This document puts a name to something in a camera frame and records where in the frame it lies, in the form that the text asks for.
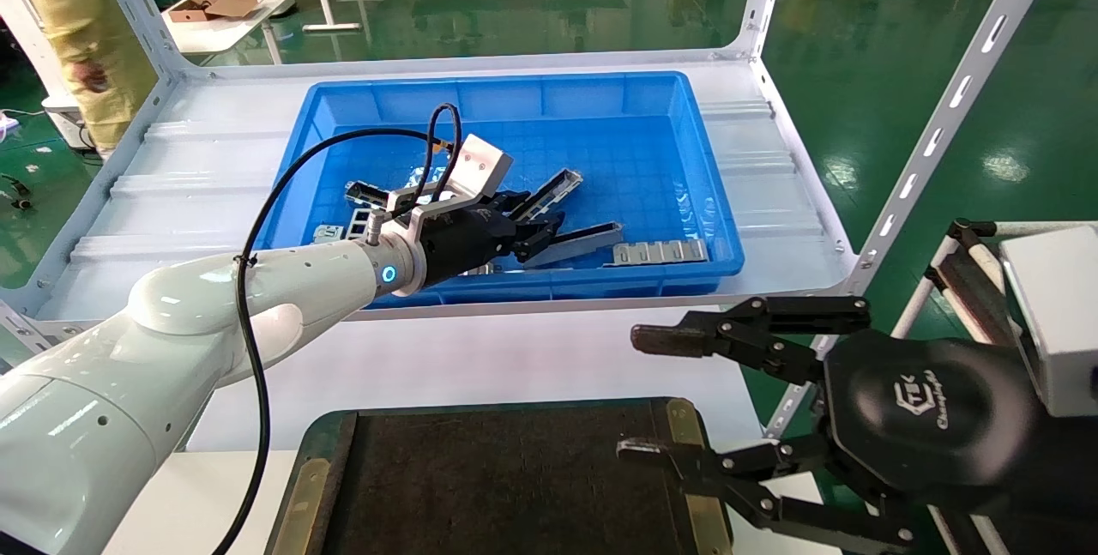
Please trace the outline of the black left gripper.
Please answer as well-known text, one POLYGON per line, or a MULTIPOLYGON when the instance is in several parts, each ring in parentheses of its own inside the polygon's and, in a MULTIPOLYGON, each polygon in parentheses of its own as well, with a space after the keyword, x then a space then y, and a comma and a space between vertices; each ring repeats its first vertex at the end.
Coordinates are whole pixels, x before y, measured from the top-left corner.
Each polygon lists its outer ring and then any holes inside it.
POLYGON ((419 235, 426 265, 424 285, 434 286, 509 255, 511 247, 519 264, 548 249, 565 217, 522 221, 533 206, 530 200, 533 192, 528 190, 505 191, 427 220, 419 235))

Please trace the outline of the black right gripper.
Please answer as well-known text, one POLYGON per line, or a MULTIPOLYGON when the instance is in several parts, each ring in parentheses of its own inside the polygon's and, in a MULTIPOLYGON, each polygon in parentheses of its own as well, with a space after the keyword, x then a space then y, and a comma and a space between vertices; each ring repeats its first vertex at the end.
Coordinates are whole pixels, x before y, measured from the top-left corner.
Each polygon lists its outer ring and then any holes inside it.
MULTIPOLYGON (((1016 349, 893 338, 870 325, 863 298, 752 297, 727 311, 686 312, 670 328, 637 324, 630 341, 647 355, 725 357, 782 382, 824 379, 843 460, 890 498, 988 517, 1005 543, 1033 554, 1094 554, 1095 418, 1047 413, 1016 349), (824 360, 789 340, 845 334, 824 360)), ((670 473, 681 492, 721 500, 758 530, 859 554, 914 548, 914 529, 894 517, 766 487, 834 460, 834 444, 821 435, 733 452, 631 437, 616 455, 670 473)))

